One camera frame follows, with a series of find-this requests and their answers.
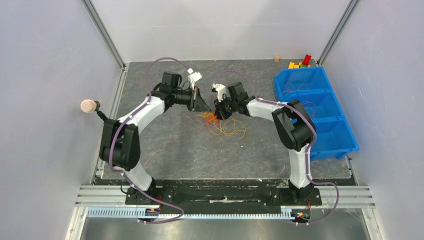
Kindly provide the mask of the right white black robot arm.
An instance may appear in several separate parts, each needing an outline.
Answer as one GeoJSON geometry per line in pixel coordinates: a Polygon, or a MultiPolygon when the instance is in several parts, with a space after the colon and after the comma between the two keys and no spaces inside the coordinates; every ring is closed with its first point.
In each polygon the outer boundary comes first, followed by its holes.
{"type": "Polygon", "coordinates": [[[298,100],[274,102],[249,96],[241,82],[228,86],[213,83],[212,92],[217,95],[214,101],[217,119],[226,120],[232,113],[238,112],[274,123],[281,143],[289,152],[289,199],[295,204],[306,201],[314,189],[310,173],[310,149],[317,133],[302,103],[298,100]]]}

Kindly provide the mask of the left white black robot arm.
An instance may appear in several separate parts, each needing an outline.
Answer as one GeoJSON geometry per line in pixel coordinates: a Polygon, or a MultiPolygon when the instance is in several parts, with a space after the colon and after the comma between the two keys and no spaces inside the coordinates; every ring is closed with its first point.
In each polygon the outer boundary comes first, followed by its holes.
{"type": "Polygon", "coordinates": [[[180,74],[164,72],[161,82],[137,108],[119,119],[103,119],[99,158],[108,163],[112,171],[126,177],[144,204],[152,204],[157,198],[157,191],[154,188],[155,180],[140,163],[140,133],[173,105],[186,106],[191,112],[209,111],[210,107],[196,86],[201,78],[199,72],[189,69],[189,87],[183,89],[180,87],[180,74]]]}

